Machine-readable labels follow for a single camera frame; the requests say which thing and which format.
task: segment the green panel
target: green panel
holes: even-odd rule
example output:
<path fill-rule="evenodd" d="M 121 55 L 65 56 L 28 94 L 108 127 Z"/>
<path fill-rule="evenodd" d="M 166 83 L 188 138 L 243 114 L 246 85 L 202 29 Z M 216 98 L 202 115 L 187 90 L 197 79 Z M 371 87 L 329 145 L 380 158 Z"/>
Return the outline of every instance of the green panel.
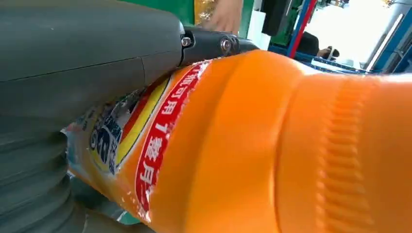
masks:
<path fill-rule="evenodd" d="M 184 25 L 194 24 L 194 0 L 123 0 L 175 14 Z M 239 35 L 246 37 L 254 0 L 243 0 Z"/>
<path fill-rule="evenodd" d="M 240 23 L 239 36 L 246 38 L 249 30 L 250 16 L 252 15 L 254 0 L 243 0 L 242 21 Z"/>
<path fill-rule="evenodd" d="M 295 0 L 292 2 L 291 10 L 289 11 L 288 25 L 277 35 L 272 36 L 271 43 L 287 46 L 292 38 L 293 27 L 299 15 L 297 8 L 302 4 L 303 0 Z"/>

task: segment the person's hand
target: person's hand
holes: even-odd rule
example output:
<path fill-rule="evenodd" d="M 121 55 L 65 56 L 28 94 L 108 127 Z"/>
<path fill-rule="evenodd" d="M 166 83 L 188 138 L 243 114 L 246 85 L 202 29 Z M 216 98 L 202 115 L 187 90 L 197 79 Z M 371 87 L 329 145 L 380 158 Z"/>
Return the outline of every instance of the person's hand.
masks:
<path fill-rule="evenodd" d="M 205 28 L 237 35 L 242 17 L 243 0 L 218 0 L 215 10 Z"/>

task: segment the ribbed bottle grip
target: ribbed bottle grip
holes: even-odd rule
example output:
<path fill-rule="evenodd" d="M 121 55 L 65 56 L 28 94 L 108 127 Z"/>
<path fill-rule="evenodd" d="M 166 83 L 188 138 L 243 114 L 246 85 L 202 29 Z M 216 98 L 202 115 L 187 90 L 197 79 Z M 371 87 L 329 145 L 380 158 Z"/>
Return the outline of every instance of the ribbed bottle grip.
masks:
<path fill-rule="evenodd" d="M 324 121 L 318 153 L 318 233 L 374 233 L 358 154 L 361 115 L 377 79 L 344 80 Z"/>

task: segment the orange bottle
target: orange bottle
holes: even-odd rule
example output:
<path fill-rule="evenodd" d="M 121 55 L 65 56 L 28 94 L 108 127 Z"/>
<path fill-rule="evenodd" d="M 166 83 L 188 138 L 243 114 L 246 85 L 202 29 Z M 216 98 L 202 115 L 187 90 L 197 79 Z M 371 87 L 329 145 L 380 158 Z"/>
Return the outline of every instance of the orange bottle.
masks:
<path fill-rule="evenodd" d="M 411 231 L 411 76 L 253 51 L 134 95 L 125 116 L 96 108 L 71 125 L 69 158 L 158 233 Z"/>

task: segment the metal bolt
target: metal bolt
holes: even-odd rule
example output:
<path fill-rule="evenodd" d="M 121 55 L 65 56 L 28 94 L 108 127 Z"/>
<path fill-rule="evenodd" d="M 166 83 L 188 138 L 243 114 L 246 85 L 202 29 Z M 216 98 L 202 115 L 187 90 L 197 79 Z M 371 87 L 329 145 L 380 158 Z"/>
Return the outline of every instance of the metal bolt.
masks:
<path fill-rule="evenodd" d="M 189 37 L 182 38 L 182 46 L 187 47 L 192 44 L 192 40 Z"/>
<path fill-rule="evenodd" d="M 229 51 L 230 47 L 232 47 L 230 40 L 227 38 L 222 39 L 222 41 L 220 42 L 220 47 L 223 51 Z"/>

